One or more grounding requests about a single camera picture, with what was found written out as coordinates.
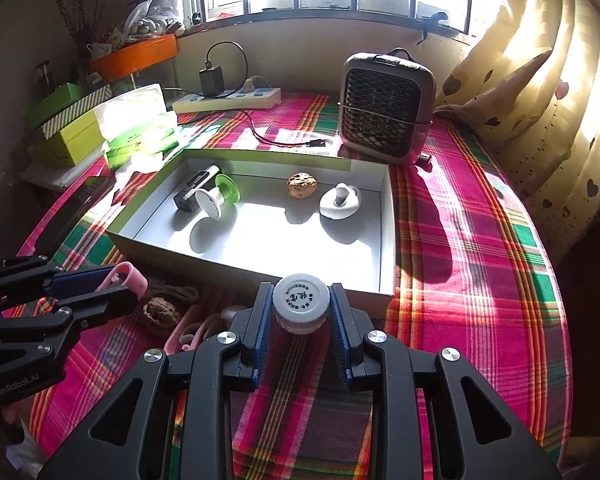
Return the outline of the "pink clip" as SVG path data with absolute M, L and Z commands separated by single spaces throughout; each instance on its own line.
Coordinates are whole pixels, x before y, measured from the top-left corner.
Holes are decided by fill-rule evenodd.
M 175 326 L 163 347 L 167 356 L 194 351 L 210 337 L 226 329 L 226 321 L 219 313 L 205 314 L 200 304 L 195 304 Z
M 148 281 L 132 263 L 122 261 L 108 272 L 96 290 L 102 292 L 114 286 L 127 287 L 134 292 L 138 300 L 141 300 L 147 292 Z

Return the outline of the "brown walnut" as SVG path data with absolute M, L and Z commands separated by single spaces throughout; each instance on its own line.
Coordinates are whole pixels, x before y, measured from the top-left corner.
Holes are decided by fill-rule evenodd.
M 148 326 L 160 334 L 171 333 L 181 321 L 178 309 L 162 297 L 150 298 L 143 306 L 143 315 Z

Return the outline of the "white bottle cap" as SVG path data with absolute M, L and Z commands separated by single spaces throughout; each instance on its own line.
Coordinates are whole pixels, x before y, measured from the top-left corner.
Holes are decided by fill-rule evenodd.
M 310 274 L 282 278 L 273 290 L 274 314 L 288 333 L 309 335 L 325 322 L 330 305 L 328 287 Z

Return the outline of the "green white suction spool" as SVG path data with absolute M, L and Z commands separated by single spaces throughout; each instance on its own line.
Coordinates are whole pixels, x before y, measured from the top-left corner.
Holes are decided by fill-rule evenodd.
M 224 204 L 234 204 L 240 200 L 240 192 L 235 181 L 227 174 L 217 174 L 214 178 L 214 187 L 208 191 L 200 188 L 195 192 L 199 208 L 212 220 L 219 220 L 222 216 Z

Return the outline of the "white oval knob base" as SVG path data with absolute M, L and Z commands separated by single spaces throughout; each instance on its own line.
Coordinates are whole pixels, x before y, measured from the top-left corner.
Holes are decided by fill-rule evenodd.
M 329 220 L 344 220 L 352 217 L 361 206 L 361 195 L 353 185 L 338 183 L 320 199 L 318 211 Z

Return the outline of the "grey mushroom knob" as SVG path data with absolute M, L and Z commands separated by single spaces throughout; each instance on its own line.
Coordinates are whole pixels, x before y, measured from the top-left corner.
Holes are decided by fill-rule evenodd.
M 220 317 L 222 318 L 222 320 L 226 326 L 230 326 L 230 324 L 232 324 L 235 316 L 238 315 L 238 313 L 242 312 L 243 310 L 246 310 L 245 306 L 240 306 L 239 304 L 233 304 L 232 306 L 224 308 L 220 313 Z

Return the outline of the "yellow-green box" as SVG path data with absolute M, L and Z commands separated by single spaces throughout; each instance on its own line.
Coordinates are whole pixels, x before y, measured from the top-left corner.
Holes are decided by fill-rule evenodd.
M 104 143 L 94 110 L 76 118 L 48 140 L 36 141 L 31 156 L 51 167 L 74 167 Z

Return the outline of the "plaid red bedspread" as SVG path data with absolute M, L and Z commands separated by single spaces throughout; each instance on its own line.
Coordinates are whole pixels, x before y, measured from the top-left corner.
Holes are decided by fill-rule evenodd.
M 255 148 L 245 119 L 232 115 L 189 116 L 198 122 L 188 132 L 192 148 Z M 289 93 L 272 110 L 252 113 L 259 131 L 280 128 L 279 136 L 291 139 L 332 136 L 337 115 L 327 96 Z M 468 127 L 435 117 L 425 153 L 430 171 L 390 169 L 398 251 L 394 297 L 380 318 L 384 330 L 416 349 L 460 350 L 559 463 L 569 437 L 572 374 L 550 258 L 524 204 Z M 125 175 L 118 196 L 80 220 L 53 263 L 78 270 L 122 260 L 105 230 L 152 177 L 140 171 Z M 56 451 L 140 352 L 160 341 L 158 334 L 166 332 L 140 314 L 83 333 L 65 380 L 24 408 L 43 454 Z M 273 376 L 263 388 L 234 396 L 236 479 L 364 479 L 370 396 L 337 391 L 328 338 L 286 339 L 289 350 L 272 355 Z

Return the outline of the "black rectangular device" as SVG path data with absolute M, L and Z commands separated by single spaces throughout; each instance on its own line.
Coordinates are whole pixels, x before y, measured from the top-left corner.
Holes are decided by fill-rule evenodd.
M 215 177 L 221 172 L 221 167 L 213 164 L 189 176 L 184 186 L 173 197 L 176 208 L 185 212 L 195 212 L 199 208 L 196 199 L 197 191 L 210 191 L 213 188 Z

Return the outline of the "grey shallow cardboard box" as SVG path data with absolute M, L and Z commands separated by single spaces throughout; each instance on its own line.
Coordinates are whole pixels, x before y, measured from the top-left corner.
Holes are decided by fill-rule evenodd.
M 178 210 L 173 197 L 189 176 L 211 165 L 237 184 L 240 200 L 212 220 L 200 208 Z M 317 180 L 295 200 L 287 180 L 307 172 Z M 361 195 L 356 214 L 329 220 L 321 197 L 338 183 Z M 194 281 L 253 294 L 264 281 L 305 273 L 339 283 L 352 306 L 382 318 L 394 292 L 396 228 L 388 166 L 314 154 L 185 150 L 154 174 L 123 206 L 107 233 L 134 262 Z

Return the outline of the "striped green box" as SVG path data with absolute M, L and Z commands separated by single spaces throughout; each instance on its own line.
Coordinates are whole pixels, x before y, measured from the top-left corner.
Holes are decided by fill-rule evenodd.
M 41 133 L 48 140 L 70 122 L 111 98 L 109 84 L 90 93 L 76 84 L 63 84 L 26 111 L 23 116 L 26 133 Z

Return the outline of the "walnut in box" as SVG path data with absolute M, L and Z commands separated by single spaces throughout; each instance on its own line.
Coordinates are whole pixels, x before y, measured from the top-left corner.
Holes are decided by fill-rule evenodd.
M 297 172 L 287 180 L 287 192 L 295 200 L 304 200 L 317 190 L 317 180 L 307 172 Z

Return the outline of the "green tissue pack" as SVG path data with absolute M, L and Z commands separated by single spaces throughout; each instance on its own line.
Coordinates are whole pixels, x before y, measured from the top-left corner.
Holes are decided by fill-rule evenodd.
M 107 166 L 118 169 L 135 153 L 155 155 L 175 145 L 178 116 L 166 109 L 160 84 L 120 94 L 94 108 Z

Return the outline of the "orange tray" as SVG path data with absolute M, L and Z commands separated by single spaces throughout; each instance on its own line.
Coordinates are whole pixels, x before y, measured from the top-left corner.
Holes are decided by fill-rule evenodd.
M 131 44 L 91 61 L 90 71 L 98 73 L 103 81 L 111 82 L 172 60 L 177 55 L 176 37 L 166 35 Z

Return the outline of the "white power strip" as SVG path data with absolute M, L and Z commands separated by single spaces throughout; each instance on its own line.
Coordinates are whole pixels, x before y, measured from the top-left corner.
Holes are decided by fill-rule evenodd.
M 172 110 L 176 114 L 221 110 L 270 110 L 282 102 L 282 90 L 267 87 L 265 84 L 266 80 L 261 76 L 251 76 L 240 90 L 227 90 L 216 98 L 186 92 L 172 103 Z

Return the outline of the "small grey fan heater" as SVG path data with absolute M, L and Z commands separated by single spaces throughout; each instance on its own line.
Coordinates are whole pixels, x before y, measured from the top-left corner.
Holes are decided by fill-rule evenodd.
M 361 154 L 414 165 L 430 128 L 437 84 L 425 65 L 396 47 L 358 52 L 342 68 L 338 134 Z

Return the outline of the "beige heart curtain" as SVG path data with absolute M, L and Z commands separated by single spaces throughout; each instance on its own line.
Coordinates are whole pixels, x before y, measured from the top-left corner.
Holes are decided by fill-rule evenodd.
M 600 220 L 600 16 L 588 0 L 501 0 L 436 112 L 478 134 L 553 262 Z

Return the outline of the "black window hook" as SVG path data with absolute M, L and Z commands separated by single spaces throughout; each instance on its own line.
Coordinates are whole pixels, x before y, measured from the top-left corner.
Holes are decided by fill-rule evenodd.
M 424 41 L 427 40 L 430 32 L 435 30 L 441 22 L 446 21 L 449 18 L 449 15 L 444 11 L 438 11 L 430 16 L 424 16 L 420 19 L 420 24 L 422 25 L 422 39 L 419 40 L 417 45 L 419 46 Z

